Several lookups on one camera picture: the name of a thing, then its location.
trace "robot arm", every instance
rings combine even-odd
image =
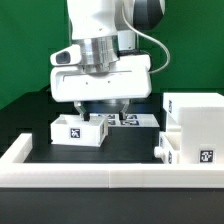
[[[161,20],[164,0],[67,3],[72,45],[51,56],[56,66],[51,72],[54,99],[80,102],[147,97],[151,92],[150,58],[132,55],[130,50],[135,49],[135,28],[150,29]],[[119,56],[123,50],[130,55]]]

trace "small white box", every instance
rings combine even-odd
[[[60,115],[51,124],[52,144],[100,147],[107,135],[106,117],[90,116],[90,121],[83,121],[79,115]]]

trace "cable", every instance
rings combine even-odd
[[[145,39],[150,40],[150,41],[154,42],[155,44],[159,45],[159,46],[165,51],[165,53],[166,53],[166,57],[167,57],[166,63],[165,63],[163,66],[161,66],[160,68],[158,68],[158,69],[156,69],[156,70],[153,70],[153,71],[150,71],[150,73],[151,73],[151,74],[154,74],[154,73],[160,72],[161,70],[163,70],[164,68],[166,68],[166,67],[168,66],[168,64],[170,63],[170,52],[169,52],[169,50],[167,49],[167,47],[166,47],[163,43],[161,43],[160,41],[156,40],[155,38],[150,37],[150,36],[148,36],[148,35],[146,35],[146,34],[140,32],[140,31],[136,30],[136,29],[132,26],[132,25],[127,21],[125,15],[124,15],[124,4],[123,4],[123,6],[122,6],[122,17],[123,17],[123,19],[124,19],[125,24],[129,27],[129,29],[131,29],[132,31],[134,31],[134,32],[135,32],[136,34],[138,34],[139,36],[142,36],[142,37],[144,37]]]

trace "white frame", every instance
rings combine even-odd
[[[1,188],[223,188],[224,165],[23,163],[32,134],[0,159]]]

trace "green backdrop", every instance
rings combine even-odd
[[[152,76],[153,92],[224,93],[224,1],[166,0],[151,32],[170,50],[170,66]],[[0,1],[0,108],[49,84],[51,53],[68,46],[65,0]],[[140,39],[155,67],[163,51]]]

